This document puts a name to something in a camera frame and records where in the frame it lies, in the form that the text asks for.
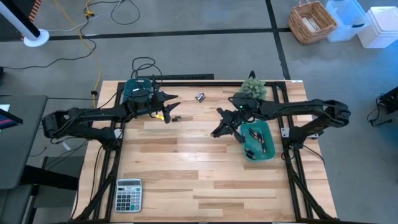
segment concrete floor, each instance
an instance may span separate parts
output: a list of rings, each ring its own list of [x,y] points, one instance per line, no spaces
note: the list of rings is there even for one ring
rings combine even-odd
[[[141,19],[130,26],[112,22],[109,16],[90,22],[87,34],[117,34],[176,30],[270,28],[263,0],[134,0]],[[396,0],[360,0],[370,6],[398,6]],[[85,21],[84,1],[61,0],[60,4],[76,24]],[[296,1],[272,0],[279,28],[288,27],[290,9]],[[121,21],[135,18],[126,1],[115,12]],[[111,5],[92,8],[96,14],[111,10]],[[53,1],[43,0],[35,24],[44,29],[69,29],[71,26]],[[53,32],[52,35],[76,35]],[[328,129],[320,138],[326,171],[338,216],[342,220],[397,223],[398,213],[398,126],[394,123],[372,128],[366,115],[374,99],[398,84],[398,42],[386,49],[363,49],[358,38],[341,43],[323,40],[312,45],[299,44],[290,32],[280,33],[291,79],[303,80],[309,99],[340,100],[348,104],[350,124]],[[259,78],[283,79],[272,33],[214,34],[171,37],[96,39],[103,80],[125,80],[131,74],[131,60],[149,56],[164,74],[214,73],[216,79],[244,79],[250,70]],[[23,67],[45,65],[55,58],[76,57],[88,50],[79,40],[54,40],[37,49],[21,42],[0,42],[0,65]],[[153,71],[143,72],[151,75]],[[58,62],[49,68],[6,70],[0,95],[45,94],[59,97],[89,98],[97,77],[92,57],[74,62]],[[90,107],[91,101],[50,100],[46,113],[71,107]],[[70,141],[71,146],[81,141]],[[32,154],[49,147],[43,156],[64,151],[49,144],[39,131]],[[84,155],[84,149],[75,154]],[[41,165],[44,157],[29,164]],[[65,221],[72,205],[39,209],[35,223]]]

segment calculator display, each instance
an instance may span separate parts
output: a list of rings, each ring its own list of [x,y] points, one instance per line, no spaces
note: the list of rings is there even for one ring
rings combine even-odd
[[[137,180],[130,180],[130,181],[119,181],[118,182],[119,186],[139,186],[140,182]]]

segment white storage bin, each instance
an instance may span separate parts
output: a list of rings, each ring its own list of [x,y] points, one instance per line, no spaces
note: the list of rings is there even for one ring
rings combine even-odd
[[[366,49],[383,49],[398,40],[398,8],[371,7],[366,13],[370,26],[358,37]]]
[[[328,36],[330,42],[351,40],[369,25],[365,11],[357,0],[329,0],[326,9],[338,23],[337,29]]]

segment wooden tabletop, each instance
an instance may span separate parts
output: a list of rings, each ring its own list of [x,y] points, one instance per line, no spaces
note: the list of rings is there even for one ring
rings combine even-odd
[[[98,105],[104,104],[114,95],[117,85],[118,81],[103,82]],[[302,82],[286,81],[286,85],[291,102],[307,100]],[[234,110],[227,97],[237,92],[238,87],[165,86],[161,89],[168,94],[178,95],[177,99],[168,103],[181,102],[172,111],[172,117],[182,116],[182,121],[164,124],[160,119],[145,115],[126,125],[118,178],[142,179],[142,210],[140,213],[116,213],[113,207],[112,222],[295,220],[285,162],[280,158],[282,145],[276,119],[267,121],[277,151],[276,157],[272,161],[249,162],[243,156],[242,146],[233,136],[210,136],[221,119],[216,108]],[[206,95],[202,103],[195,99],[200,91]],[[266,99],[273,100],[271,88],[268,88]],[[105,108],[113,105],[114,100],[111,100]],[[312,117],[293,116],[293,119],[296,126],[301,126]],[[109,124],[110,122],[95,122],[94,127],[102,128]],[[305,144],[320,153],[317,140],[308,139]],[[91,141],[88,145],[80,176],[75,216],[90,201],[99,147],[100,143],[96,141]],[[335,217],[335,207],[322,161],[305,149],[301,150],[301,155],[309,191],[325,211]],[[103,156],[104,152],[101,151],[96,166],[94,191],[100,179]],[[298,198],[302,216],[305,217],[299,190]],[[108,192],[103,197],[100,218],[104,217],[107,199]]]

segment gray calculator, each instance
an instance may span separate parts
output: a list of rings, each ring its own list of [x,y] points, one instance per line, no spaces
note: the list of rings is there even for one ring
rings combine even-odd
[[[142,182],[140,179],[119,179],[116,185],[116,212],[136,213],[141,211]]]

